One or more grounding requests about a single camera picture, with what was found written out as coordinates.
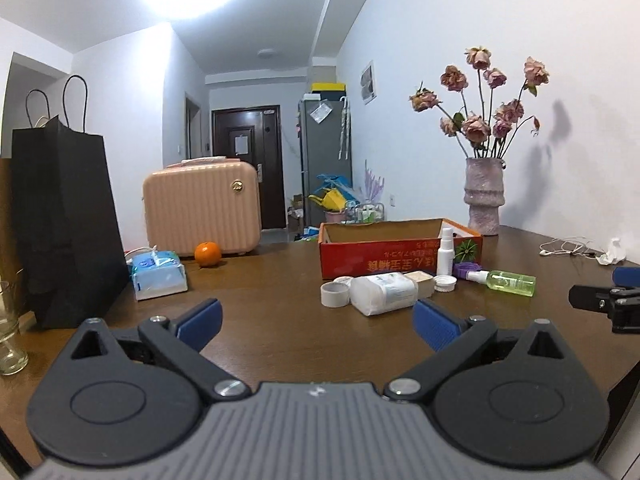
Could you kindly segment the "small white round lid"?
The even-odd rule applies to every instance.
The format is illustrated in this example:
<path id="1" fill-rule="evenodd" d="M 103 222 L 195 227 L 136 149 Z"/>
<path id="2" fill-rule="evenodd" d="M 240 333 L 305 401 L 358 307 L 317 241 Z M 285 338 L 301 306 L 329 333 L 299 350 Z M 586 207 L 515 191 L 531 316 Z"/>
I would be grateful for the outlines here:
<path id="1" fill-rule="evenodd" d="M 436 275 L 434 282 L 436 292 L 453 292 L 457 286 L 457 279 L 452 275 Z"/>

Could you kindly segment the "beige square jar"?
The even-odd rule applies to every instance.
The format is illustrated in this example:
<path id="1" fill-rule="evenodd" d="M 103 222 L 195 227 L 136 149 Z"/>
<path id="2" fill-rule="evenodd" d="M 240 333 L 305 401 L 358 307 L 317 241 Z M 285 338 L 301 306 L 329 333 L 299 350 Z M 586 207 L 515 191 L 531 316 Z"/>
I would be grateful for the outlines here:
<path id="1" fill-rule="evenodd" d="M 405 277 L 416 284 L 419 299 L 431 298 L 435 291 L 435 278 L 424 271 L 412 271 L 405 273 Z"/>

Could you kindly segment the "purple ridged lid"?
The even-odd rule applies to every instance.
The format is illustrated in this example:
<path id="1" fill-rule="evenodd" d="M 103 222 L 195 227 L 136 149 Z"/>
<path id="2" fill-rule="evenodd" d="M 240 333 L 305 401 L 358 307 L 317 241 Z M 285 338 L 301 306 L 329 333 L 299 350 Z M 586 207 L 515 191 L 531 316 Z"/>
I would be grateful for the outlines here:
<path id="1" fill-rule="evenodd" d="M 452 275 L 460 280 L 465 280 L 470 272 L 483 270 L 482 266 L 475 262 L 457 262 L 452 266 Z"/>

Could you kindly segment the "green spray bottle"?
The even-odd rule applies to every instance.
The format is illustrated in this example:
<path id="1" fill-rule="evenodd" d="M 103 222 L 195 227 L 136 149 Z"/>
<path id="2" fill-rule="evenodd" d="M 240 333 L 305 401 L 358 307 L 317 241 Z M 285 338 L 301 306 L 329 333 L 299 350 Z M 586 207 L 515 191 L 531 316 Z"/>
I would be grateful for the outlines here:
<path id="1" fill-rule="evenodd" d="M 470 282 L 482 284 L 495 292 L 523 297 L 533 297 L 536 290 L 536 278 L 534 276 L 511 273 L 506 271 L 469 271 L 466 279 Z"/>

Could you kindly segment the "white spray bottle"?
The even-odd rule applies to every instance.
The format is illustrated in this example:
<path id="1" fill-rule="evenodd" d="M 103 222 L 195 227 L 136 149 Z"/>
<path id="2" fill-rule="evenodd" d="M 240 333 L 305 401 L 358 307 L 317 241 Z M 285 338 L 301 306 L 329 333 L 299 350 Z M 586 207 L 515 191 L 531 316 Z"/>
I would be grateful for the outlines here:
<path id="1" fill-rule="evenodd" d="M 444 226 L 440 233 L 440 243 L 437 251 L 437 276 L 450 276 L 454 265 L 454 231 Z"/>

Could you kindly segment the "large white pill bottle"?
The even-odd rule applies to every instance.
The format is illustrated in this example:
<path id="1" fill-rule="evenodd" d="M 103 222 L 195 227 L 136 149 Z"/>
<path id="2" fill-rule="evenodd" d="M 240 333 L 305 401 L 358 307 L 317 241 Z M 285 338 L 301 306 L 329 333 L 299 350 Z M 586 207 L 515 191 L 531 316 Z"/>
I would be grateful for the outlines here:
<path id="1" fill-rule="evenodd" d="M 418 286 L 398 272 L 360 276 L 349 284 L 350 303 L 364 316 L 411 308 L 418 301 Z"/>

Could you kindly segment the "lavender round tin lid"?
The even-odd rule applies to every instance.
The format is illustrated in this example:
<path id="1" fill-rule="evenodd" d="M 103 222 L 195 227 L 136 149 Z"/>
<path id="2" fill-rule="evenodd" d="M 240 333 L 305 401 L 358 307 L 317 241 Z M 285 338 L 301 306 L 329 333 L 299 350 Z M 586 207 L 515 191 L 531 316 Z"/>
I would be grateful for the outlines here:
<path id="1" fill-rule="evenodd" d="M 348 276 L 348 275 L 344 275 L 344 276 L 339 276 L 338 278 L 334 278 L 334 283 L 342 283 L 345 284 L 347 286 L 350 285 L 350 282 L 353 280 L 354 278 L 352 276 Z"/>

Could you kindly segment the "blue tissue pack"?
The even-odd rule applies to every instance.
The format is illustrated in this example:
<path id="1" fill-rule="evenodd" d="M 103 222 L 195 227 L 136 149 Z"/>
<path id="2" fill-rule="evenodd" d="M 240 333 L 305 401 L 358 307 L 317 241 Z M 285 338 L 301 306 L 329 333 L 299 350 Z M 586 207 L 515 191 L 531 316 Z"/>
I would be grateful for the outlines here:
<path id="1" fill-rule="evenodd" d="M 142 247 L 126 253 L 134 298 L 155 299 L 186 292 L 188 280 L 180 258 L 170 250 Z"/>

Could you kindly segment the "orange fruit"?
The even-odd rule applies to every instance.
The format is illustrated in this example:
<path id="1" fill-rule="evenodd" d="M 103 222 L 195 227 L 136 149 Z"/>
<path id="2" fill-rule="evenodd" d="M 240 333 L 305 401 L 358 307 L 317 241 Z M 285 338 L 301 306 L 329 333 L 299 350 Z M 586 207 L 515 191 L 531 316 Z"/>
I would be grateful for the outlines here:
<path id="1" fill-rule="evenodd" d="M 193 257 L 202 268 L 211 268 L 221 262 L 222 252 L 217 243 L 204 242 L 195 247 Z"/>

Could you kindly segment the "black paper shopping bag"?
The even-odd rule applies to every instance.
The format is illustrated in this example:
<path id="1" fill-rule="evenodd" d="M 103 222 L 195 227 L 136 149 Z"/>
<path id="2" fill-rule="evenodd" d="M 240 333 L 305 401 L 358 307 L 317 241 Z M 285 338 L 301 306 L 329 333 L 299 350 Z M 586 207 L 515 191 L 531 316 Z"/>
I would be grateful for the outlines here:
<path id="1" fill-rule="evenodd" d="M 102 318 L 129 282 L 104 140 L 66 114 L 12 133 L 12 224 L 42 330 Z"/>

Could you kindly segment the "red cardboard box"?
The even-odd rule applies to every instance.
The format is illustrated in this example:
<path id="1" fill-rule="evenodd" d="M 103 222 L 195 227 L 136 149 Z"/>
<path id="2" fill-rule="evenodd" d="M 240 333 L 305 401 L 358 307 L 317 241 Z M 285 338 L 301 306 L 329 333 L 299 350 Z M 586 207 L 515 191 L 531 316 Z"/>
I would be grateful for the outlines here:
<path id="1" fill-rule="evenodd" d="M 385 272 L 433 273 L 442 231 L 452 229 L 454 262 L 479 263 L 483 237 L 446 218 L 367 224 L 323 223 L 318 247 L 322 278 Z"/>

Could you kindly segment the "pink hard suitcase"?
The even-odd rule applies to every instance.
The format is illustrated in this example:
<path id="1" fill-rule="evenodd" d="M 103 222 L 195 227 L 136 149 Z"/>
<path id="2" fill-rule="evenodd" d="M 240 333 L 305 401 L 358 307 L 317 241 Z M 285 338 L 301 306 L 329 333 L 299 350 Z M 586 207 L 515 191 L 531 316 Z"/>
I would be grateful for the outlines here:
<path id="1" fill-rule="evenodd" d="M 255 249 L 262 232 L 256 169 L 238 158 L 184 160 L 142 186 L 149 243 L 179 256 L 216 243 L 224 254 Z"/>

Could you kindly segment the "dried pink roses bouquet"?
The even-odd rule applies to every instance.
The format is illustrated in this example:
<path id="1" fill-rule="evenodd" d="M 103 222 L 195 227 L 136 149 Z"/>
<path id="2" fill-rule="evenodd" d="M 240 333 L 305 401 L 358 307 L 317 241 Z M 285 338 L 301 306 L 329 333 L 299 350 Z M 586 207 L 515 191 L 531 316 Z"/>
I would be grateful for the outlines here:
<path id="1" fill-rule="evenodd" d="M 439 129 L 457 141 L 467 158 L 503 160 L 514 140 L 524 129 L 538 136 L 539 118 L 525 113 L 524 98 L 538 96 L 539 88 L 548 84 L 550 73 L 543 62 L 526 58 L 518 91 L 513 99 L 499 102 L 497 91 L 509 77 L 492 62 L 492 52 L 486 47 L 469 47 L 464 51 L 469 76 L 458 66 L 447 65 L 439 76 L 440 86 L 459 97 L 458 108 L 446 107 L 439 93 L 419 84 L 408 101 L 416 113 L 437 110 Z"/>

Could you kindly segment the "grey refrigerator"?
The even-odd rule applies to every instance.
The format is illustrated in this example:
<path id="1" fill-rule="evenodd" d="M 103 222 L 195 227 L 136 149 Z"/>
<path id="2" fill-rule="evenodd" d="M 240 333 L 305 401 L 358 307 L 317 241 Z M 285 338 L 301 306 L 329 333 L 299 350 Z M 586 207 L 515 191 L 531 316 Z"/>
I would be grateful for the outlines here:
<path id="1" fill-rule="evenodd" d="M 326 176 L 343 177 L 352 184 L 352 158 L 344 148 L 341 101 L 300 101 L 298 103 L 300 168 L 304 218 L 310 226 L 318 226 L 326 216 L 308 198 L 321 195 Z"/>

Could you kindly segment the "yellow box on refrigerator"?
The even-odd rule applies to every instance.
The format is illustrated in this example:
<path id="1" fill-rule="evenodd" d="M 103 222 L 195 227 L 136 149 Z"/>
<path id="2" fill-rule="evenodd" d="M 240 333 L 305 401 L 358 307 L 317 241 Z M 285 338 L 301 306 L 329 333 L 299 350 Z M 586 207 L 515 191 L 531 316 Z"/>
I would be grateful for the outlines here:
<path id="1" fill-rule="evenodd" d="M 311 84 L 312 92 L 345 92 L 346 84 L 341 82 L 318 81 Z"/>

